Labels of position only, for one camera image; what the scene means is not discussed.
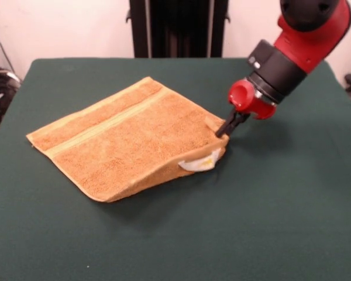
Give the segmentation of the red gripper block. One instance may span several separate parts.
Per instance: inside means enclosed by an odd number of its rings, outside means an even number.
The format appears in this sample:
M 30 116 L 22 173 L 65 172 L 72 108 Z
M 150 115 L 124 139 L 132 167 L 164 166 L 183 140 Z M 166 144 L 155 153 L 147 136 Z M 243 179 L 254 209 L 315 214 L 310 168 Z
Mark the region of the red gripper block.
M 235 82 L 229 92 L 228 101 L 235 107 L 226 121 L 215 132 L 217 138 L 230 136 L 237 126 L 246 122 L 253 114 L 256 119 L 271 118 L 277 104 L 260 92 L 250 81 L 243 79 Z

